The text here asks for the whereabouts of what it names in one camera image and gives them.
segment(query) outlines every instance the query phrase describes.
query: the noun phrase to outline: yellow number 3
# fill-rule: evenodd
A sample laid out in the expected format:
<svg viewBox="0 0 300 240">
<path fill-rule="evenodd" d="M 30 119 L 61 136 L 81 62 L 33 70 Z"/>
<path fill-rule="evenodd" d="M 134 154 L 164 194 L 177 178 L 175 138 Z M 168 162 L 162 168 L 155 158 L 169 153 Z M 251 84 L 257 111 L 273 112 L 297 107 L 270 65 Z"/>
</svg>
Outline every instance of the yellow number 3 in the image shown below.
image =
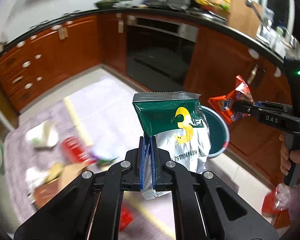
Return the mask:
<svg viewBox="0 0 300 240">
<path fill-rule="evenodd" d="M 190 125 L 191 123 L 191 116 L 189 114 L 189 111 L 185 109 L 184 107 L 179 107 L 176 111 L 176 115 L 182 114 L 183 115 L 183 122 L 178 122 L 178 127 L 181 129 L 186 130 L 186 135 L 184 136 L 178 136 L 177 134 L 174 134 L 174 137 L 176 139 L 176 144 L 180 145 L 181 143 L 187 143 L 192 139 L 193 136 L 193 128 Z"/>
</svg>

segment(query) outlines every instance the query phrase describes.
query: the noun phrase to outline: pink sleeve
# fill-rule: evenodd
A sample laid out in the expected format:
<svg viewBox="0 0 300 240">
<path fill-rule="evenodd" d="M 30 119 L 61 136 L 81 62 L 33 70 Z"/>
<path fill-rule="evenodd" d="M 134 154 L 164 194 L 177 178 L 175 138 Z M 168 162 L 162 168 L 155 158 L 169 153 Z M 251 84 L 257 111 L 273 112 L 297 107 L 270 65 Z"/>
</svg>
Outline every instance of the pink sleeve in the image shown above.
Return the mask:
<svg viewBox="0 0 300 240">
<path fill-rule="evenodd" d="M 289 203 L 290 220 L 294 222 L 300 214 L 300 183 L 291 190 L 291 201 Z"/>
</svg>

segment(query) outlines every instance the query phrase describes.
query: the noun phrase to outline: teal bucket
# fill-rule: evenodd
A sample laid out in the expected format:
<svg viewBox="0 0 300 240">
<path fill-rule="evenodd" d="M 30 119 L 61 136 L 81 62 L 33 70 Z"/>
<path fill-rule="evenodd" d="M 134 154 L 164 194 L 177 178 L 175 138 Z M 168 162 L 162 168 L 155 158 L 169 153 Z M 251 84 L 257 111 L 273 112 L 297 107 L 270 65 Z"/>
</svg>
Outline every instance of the teal bucket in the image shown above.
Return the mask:
<svg viewBox="0 0 300 240">
<path fill-rule="evenodd" d="M 202 106 L 210 130 L 211 149 L 208 159 L 212 159 L 224 152 L 228 147 L 230 134 L 226 122 L 215 111 Z"/>
</svg>

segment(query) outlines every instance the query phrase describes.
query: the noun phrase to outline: red triangular packet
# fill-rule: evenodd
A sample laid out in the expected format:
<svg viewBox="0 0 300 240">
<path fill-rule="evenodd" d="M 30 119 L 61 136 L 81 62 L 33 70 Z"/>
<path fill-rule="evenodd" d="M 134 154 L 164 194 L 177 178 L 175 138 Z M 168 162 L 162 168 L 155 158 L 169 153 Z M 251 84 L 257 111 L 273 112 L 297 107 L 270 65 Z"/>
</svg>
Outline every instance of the red triangular packet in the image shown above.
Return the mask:
<svg viewBox="0 0 300 240">
<path fill-rule="evenodd" d="M 232 124 L 234 121 L 246 116 L 246 114 L 233 111 L 232 105 L 235 101 L 253 103 L 250 89 L 241 76 L 236 77 L 235 86 L 235 90 L 226 96 L 209 98 L 208 100 L 209 104 L 221 115 L 227 124 Z"/>
</svg>

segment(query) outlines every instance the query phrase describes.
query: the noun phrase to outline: countertop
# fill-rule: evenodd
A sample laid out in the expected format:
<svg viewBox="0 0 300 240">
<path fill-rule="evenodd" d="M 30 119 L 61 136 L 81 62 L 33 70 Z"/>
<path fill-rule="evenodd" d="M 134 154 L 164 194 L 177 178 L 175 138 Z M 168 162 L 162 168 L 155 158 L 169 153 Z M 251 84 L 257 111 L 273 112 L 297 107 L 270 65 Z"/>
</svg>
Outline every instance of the countertop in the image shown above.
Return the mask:
<svg viewBox="0 0 300 240">
<path fill-rule="evenodd" d="M 278 55 L 276 52 L 270 50 L 269 48 L 267 48 L 260 42 L 245 35 L 244 33 L 241 33 L 238 30 L 230 28 L 227 25 L 224 25 L 222 23 L 216 22 L 213 19 L 203 19 L 202 17 L 189 15 L 184 12 L 156 9 L 156 8 L 133 7 L 133 8 L 111 8 L 111 9 L 107 9 L 107 10 L 95 9 L 95 10 L 90 10 L 90 11 L 78 12 L 78 13 L 75 13 L 75 14 L 72 14 L 69 16 L 64 16 L 64 17 L 52 20 L 50 22 L 47 22 L 45 24 L 42 24 L 39 27 L 29 30 L 28 32 L 19 36 L 18 38 L 16 38 L 15 40 L 13 40 L 12 42 L 10 42 L 7 45 L 7 47 L 3 50 L 3 52 L 0 53 L 0 57 L 2 55 L 4 55 L 7 51 L 12 49 L 14 46 L 16 46 L 19 42 L 24 41 L 25 39 L 29 38 L 30 36 L 35 35 L 36 33 L 39 33 L 47 28 L 54 26 L 54 25 L 58 25 L 63 22 L 70 21 L 70 20 L 80 18 L 80 17 L 96 15 L 96 14 L 109 14 L 109 13 L 140 13 L 140 14 L 163 15 L 163 16 L 167 16 L 167 17 L 179 18 L 179 19 L 188 20 L 188 21 L 197 23 L 201 26 L 205 26 L 207 28 L 218 31 L 220 33 L 224 33 L 227 36 L 232 37 L 237 41 L 240 41 L 241 43 L 246 45 L 248 48 L 254 49 L 260 55 L 267 58 L 272 64 L 277 66 L 283 74 L 285 74 L 285 71 L 283 69 L 283 58 L 280 55 Z"/>
</svg>

